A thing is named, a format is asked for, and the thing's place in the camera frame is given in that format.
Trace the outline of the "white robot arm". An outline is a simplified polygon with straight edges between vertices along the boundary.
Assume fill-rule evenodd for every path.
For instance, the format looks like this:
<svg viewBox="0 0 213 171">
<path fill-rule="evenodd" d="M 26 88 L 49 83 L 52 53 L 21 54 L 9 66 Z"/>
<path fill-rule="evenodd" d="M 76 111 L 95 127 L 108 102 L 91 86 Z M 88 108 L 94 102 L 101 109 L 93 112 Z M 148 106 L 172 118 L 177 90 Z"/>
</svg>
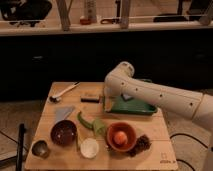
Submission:
<svg viewBox="0 0 213 171">
<path fill-rule="evenodd" d="M 105 77 L 104 94 L 127 94 L 185 117 L 211 132 L 202 171 L 213 171 L 213 95 L 134 79 L 135 69 L 123 61 Z"/>
</svg>

